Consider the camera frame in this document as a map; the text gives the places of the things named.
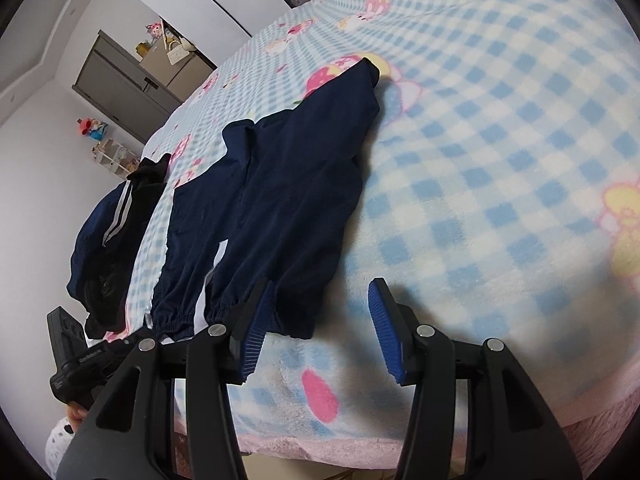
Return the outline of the person's left hand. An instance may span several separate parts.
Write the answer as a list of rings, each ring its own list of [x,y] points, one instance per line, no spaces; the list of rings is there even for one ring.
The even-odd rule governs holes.
[[[76,434],[82,422],[88,416],[88,411],[76,402],[70,402],[66,405],[66,417],[70,426],[72,427],[73,433]]]

